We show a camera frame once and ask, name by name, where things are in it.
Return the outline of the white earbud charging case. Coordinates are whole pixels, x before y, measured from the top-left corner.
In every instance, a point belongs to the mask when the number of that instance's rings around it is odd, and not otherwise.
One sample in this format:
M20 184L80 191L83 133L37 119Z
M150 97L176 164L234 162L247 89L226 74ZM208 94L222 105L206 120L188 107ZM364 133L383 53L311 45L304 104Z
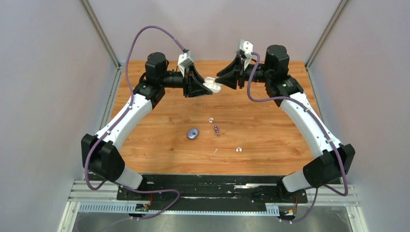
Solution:
M215 78L206 77L203 85L211 90L213 93L219 93L222 89L222 84L217 83Z

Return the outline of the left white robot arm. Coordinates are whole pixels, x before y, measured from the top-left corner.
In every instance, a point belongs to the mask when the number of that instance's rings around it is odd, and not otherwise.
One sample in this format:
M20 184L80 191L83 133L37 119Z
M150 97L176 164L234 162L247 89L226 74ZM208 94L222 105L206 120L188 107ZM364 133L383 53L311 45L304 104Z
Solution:
M221 91L214 78L202 78L187 51L178 57L179 71L168 68L169 61L161 52L148 55L145 72L131 89L131 96L123 108L95 135L86 134L81 140L85 171L91 171L106 181L129 187L137 200L148 194L143 176L125 165L119 151L139 121L150 113L165 95L165 89L181 88L186 98L212 95Z

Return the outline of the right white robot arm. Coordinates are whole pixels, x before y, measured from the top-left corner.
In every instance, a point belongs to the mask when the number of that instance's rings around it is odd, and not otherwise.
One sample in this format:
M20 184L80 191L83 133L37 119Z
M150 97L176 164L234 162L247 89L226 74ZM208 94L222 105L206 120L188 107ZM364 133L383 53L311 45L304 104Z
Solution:
M335 137L313 110L303 88L289 74L289 61L287 49L275 44L267 48L261 63L253 44L241 41L234 60L217 73L215 80L232 89L246 87L253 102L274 101L307 142L313 160L281 178L276 195L283 202L291 200L298 190L327 187L338 178L346 181L355 155L353 146Z

